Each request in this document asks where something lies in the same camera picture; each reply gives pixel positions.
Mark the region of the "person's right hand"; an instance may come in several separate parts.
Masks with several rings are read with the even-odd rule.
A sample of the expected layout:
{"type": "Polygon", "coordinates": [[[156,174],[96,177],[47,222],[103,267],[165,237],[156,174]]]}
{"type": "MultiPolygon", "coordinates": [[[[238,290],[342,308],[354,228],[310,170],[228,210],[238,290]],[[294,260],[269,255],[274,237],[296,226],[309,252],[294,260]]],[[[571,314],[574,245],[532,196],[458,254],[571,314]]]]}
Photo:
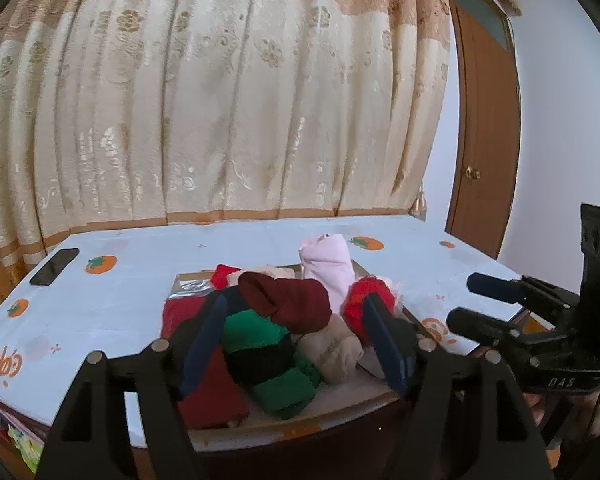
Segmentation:
{"type": "Polygon", "coordinates": [[[573,409],[562,434],[564,441],[582,441],[600,436],[600,394],[570,396],[573,409]]]}

